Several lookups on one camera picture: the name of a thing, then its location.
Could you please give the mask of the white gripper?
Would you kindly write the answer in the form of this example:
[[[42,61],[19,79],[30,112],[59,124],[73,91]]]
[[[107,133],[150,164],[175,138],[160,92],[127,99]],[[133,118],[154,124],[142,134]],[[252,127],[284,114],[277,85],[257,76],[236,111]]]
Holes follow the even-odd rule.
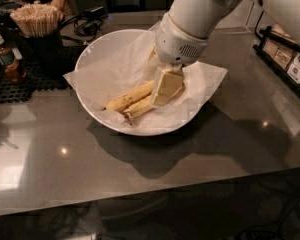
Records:
[[[206,39],[198,39],[184,32],[173,18],[165,13],[156,33],[156,52],[161,62],[173,65],[195,63],[206,48]],[[184,85],[180,67],[158,67],[150,96],[150,106],[166,105]]]

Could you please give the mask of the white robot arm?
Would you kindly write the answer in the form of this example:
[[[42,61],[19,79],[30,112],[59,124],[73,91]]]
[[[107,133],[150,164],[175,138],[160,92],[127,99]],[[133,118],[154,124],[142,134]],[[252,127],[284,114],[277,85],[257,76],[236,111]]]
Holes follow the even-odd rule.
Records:
[[[220,22],[232,23],[235,12],[246,19],[255,9],[265,12],[300,46],[300,0],[174,0],[156,33],[159,60],[177,66],[195,63]]]

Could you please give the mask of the person's hand in background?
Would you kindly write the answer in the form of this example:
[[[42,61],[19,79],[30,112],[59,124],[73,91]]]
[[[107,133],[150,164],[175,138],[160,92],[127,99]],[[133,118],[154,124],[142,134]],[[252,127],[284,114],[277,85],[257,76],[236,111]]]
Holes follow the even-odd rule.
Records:
[[[53,6],[56,11],[57,11],[57,16],[58,16],[58,22],[62,22],[64,20],[64,14],[63,14],[63,9],[53,1],[50,3],[51,6]]]

